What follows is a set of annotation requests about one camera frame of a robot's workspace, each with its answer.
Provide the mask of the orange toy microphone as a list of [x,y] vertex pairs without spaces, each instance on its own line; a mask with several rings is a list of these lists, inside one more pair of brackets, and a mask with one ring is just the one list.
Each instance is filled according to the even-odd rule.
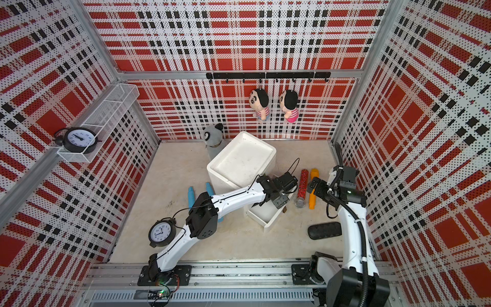
[[[319,171],[318,169],[316,168],[313,168],[310,172],[310,179],[311,179],[311,182],[313,182],[314,178],[315,177],[319,177]],[[316,203],[317,203],[317,197],[315,196],[315,190],[312,189],[312,192],[309,194],[309,209],[310,210],[314,210],[315,209],[315,206],[316,206]]]

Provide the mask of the red glitter toy microphone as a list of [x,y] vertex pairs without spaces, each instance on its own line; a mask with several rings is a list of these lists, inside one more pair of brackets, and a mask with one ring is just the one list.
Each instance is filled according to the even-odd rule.
[[308,186],[309,171],[307,169],[302,169],[300,173],[300,180],[297,189],[297,198],[295,201],[295,206],[298,209],[304,208],[306,205],[306,189]]

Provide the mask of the white bottom drawer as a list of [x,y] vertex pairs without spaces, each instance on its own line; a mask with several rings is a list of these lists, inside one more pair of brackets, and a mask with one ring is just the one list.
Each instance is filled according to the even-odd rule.
[[[293,205],[296,201],[296,196],[291,195],[289,197],[289,201],[287,204],[284,206],[288,208]],[[244,208],[244,214],[247,216],[249,219],[253,220],[257,224],[259,224],[260,228],[262,229],[262,232],[264,234],[268,234],[274,227],[274,225],[277,224],[277,222],[286,214],[283,213],[283,208],[282,209],[277,209],[272,202],[266,202],[262,206],[256,205],[248,205]]]

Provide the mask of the white plastic drawer cabinet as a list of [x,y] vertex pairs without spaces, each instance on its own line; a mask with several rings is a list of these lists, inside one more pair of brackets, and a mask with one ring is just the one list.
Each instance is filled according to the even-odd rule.
[[277,150],[247,132],[239,133],[207,165],[216,194],[251,184],[257,175],[268,175],[276,166]]

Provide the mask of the blue toy microphone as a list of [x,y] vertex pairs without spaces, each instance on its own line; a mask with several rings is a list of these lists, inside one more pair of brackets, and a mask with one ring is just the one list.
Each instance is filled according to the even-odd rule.
[[194,202],[196,201],[196,196],[195,196],[193,186],[189,187],[189,189],[188,189],[187,200],[188,200],[188,207],[192,208],[194,205]]
[[212,187],[211,183],[207,182],[207,183],[205,184],[205,188],[206,188],[206,192],[208,193],[208,195],[209,195],[209,196],[213,196],[213,195],[215,195],[215,193],[214,193],[214,190],[213,190],[213,187]]

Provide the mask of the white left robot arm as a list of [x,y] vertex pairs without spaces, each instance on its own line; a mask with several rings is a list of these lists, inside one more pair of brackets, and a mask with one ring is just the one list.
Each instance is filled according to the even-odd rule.
[[157,284],[171,279],[184,254],[199,240],[215,234],[219,220],[227,214],[247,206],[261,207],[267,202],[282,209],[299,187],[298,179],[292,174],[299,162],[297,158],[279,177],[257,175],[244,188],[213,196],[207,192],[200,194],[192,207],[178,211],[188,213],[182,227],[176,224],[175,216],[156,221],[148,232],[148,239],[152,248],[162,248],[162,251],[150,256],[141,273],[143,281]]

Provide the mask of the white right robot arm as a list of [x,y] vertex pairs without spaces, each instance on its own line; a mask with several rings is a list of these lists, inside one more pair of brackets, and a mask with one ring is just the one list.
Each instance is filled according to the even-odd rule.
[[343,263],[316,252],[310,275],[326,283],[326,306],[384,306],[390,286],[380,277],[370,249],[366,196],[355,183],[359,171],[344,165],[339,143],[334,150],[339,164],[329,180],[313,178],[307,192],[336,209],[344,242]]

